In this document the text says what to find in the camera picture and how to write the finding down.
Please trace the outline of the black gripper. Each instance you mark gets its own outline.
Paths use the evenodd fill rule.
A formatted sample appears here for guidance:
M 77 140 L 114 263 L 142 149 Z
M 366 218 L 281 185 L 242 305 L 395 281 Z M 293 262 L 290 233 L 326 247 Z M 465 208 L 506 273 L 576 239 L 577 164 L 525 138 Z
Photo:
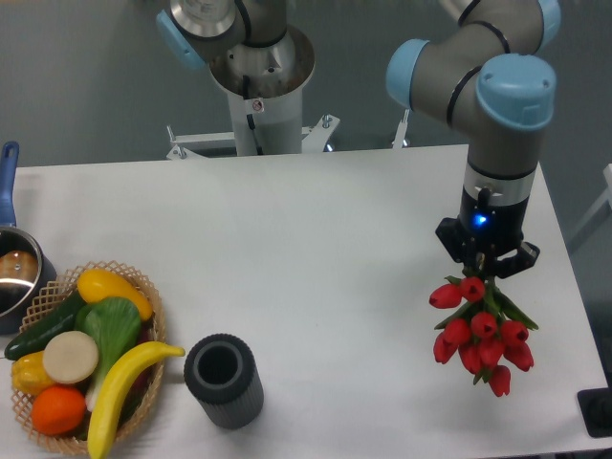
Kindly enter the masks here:
M 495 254 L 516 250 L 513 256 L 495 260 L 493 275 L 508 278 L 531 269 L 540 249 L 523 241 L 522 225 L 533 180 L 466 177 L 458 219 L 445 217 L 435 230 L 450 258 L 465 264 L 470 246 L 472 251 Z

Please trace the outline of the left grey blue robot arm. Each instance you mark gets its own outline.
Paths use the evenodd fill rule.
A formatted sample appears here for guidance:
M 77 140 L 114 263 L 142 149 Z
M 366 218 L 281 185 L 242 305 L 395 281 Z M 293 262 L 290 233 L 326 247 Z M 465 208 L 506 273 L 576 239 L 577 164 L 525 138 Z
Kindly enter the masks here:
M 555 1 L 448 1 L 458 31 L 440 44 L 412 39 L 392 56 L 389 96 L 469 140 L 459 214 L 436 233 L 457 263 L 505 278 L 538 248 L 522 222 L 556 79 L 537 52 L 556 34 Z M 301 91 L 314 70 L 307 37 L 282 1 L 172 1 L 156 18 L 184 64 L 208 67 L 229 99 L 241 156 L 302 153 Z

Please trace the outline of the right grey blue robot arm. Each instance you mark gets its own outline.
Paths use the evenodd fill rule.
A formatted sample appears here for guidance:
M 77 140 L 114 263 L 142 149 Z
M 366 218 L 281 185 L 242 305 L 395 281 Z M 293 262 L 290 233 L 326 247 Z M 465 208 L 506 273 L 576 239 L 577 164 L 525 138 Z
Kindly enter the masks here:
M 531 267 L 522 224 L 557 77 L 538 52 L 557 35 L 556 1 L 447 1 L 457 31 L 411 39 L 386 70 L 389 96 L 467 137 L 461 206 L 436 233 L 450 257 L 499 276 Z

